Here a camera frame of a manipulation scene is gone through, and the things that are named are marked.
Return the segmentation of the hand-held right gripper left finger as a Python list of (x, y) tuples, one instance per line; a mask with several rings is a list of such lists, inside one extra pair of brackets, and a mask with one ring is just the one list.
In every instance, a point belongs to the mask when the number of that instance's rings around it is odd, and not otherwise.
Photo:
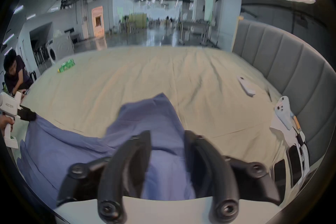
[(151, 132), (146, 130), (124, 142), (112, 156), (72, 164), (57, 196), (57, 214), (67, 221), (62, 206), (96, 200), (102, 222), (124, 224), (123, 197), (141, 197), (151, 149)]

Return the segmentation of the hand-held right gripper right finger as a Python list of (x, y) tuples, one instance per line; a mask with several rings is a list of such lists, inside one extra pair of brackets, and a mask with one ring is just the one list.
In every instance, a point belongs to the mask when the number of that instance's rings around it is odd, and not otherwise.
[(264, 164), (221, 155), (206, 138), (190, 130), (184, 132), (184, 150), (196, 198), (212, 198), (210, 220), (214, 223), (237, 220), (240, 200), (281, 204)]

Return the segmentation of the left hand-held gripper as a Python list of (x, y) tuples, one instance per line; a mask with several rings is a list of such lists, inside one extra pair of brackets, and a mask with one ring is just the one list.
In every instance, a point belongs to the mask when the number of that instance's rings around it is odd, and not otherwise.
[[(23, 121), (35, 121), (37, 118), (36, 112), (31, 109), (21, 106), (22, 93), (16, 92), (15, 97), (10, 96), (5, 92), (0, 94), (0, 110), (5, 113), (6, 118), (15, 120), (16, 118)], [(4, 130), (4, 141), (7, 147), (18, 149), (18, 142), (16, 137), (11, 136), (11, 124), (6, 123)]]

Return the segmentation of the person's left hand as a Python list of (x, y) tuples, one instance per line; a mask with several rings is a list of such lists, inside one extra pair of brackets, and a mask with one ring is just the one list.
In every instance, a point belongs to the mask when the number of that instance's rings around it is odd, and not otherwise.
[(8, 124), (10, 124), (10, 131), (12, 132), (13, 130), (13, 124), (15, 123), (15, 120), (13, 120), (11, 117), (7, 117), (5, 115), (0, 115), (0, 129), (2, 136), (5, 136), (5, 128)]

